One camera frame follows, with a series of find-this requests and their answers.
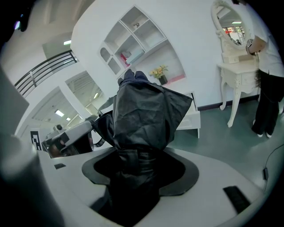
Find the white vanity table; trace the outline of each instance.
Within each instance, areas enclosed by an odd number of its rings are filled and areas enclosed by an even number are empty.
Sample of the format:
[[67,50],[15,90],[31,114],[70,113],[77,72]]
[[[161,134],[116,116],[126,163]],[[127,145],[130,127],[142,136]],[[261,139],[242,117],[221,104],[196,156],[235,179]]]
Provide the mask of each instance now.
[[216,0],[211,8],[211,15],[216,26],[216,34],[221,39],[223,63],[217,64],[221,69],[221,93],[226,107],[226,90],[228,84],[233,88],[233,106],[228,127],[232,127],[237,113],[242,92],[251,93],[256,87],[256,71],[258,62],[246,52],[247,41],[250,39],[249,30],[238,13],[225,1]]
[[240,101],[242,92],[247,94],[251,93],[256,87],[256,71],[258,66],[254,60],[242,61],[235,64],[220,63],[217,64],[221,68],[221,92],[223,104],[220,109],[223,110],[226,107],[226,90],[225,85],[228,84],[234,89],[233,106],[231,117],[228,122],[228,127],[232,127],[234,118],[236,116],[237,108]]

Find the sneaker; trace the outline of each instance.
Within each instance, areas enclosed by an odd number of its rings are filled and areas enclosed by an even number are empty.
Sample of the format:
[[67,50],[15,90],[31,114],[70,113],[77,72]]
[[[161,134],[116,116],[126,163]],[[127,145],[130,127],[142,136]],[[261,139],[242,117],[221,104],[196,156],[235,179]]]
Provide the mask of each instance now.
[[[254,123],[255,123],[255,122],[256,122],[256,120],[254,119],[254,120],[253,120],[253,122],[252,122],[252,125],[254,125]],[[261,135],[260,135],[260,134],[258,134],[257,136],[258,136],[258,137],[262,137],[262,136],[263,136],[263,134],[261,134]],[[270,137],[271,137],[271,136],[270,136]]]
[[266,136],[267,136],[268,138],[271,138],[272,135],[269,135],[268,133],[266,133]]

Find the person in white shirt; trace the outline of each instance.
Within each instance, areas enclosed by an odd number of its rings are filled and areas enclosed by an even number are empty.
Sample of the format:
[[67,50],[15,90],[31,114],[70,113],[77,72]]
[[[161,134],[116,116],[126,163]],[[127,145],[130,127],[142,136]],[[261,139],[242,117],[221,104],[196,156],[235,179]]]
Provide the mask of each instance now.
[[247,47],[248,54],[260,52],[258,77],[261,93],[252,130],[259,137],[266,132],[267,137],[270,138],[279,114],[278,102],[284,96],[284,66],[277,44],[260,16],[245,1],[232,0],[232,2],[245,5],[252,19],[255,38],[252,45]]

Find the black pants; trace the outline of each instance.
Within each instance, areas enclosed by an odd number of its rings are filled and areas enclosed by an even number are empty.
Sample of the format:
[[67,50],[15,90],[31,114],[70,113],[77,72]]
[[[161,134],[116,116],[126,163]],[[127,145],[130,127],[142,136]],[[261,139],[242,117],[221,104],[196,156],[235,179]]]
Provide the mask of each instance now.
[[260,101],[256,111],[256,121],[252,130],[261,135],[267,132],[272,135],[279,114],[278,102],[284,96],[284,78],[259,71]]

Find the metal railing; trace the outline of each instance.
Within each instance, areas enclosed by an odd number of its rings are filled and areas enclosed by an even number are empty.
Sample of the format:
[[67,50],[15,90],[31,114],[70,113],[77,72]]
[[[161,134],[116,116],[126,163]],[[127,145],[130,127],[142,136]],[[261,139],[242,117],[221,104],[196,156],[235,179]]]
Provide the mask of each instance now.
[[66,51],[53,56],[38,64],[27,72],[16,84],[16,89],[26,97],[41,82],[58,72],[59,70],[77,62],[72,51]]

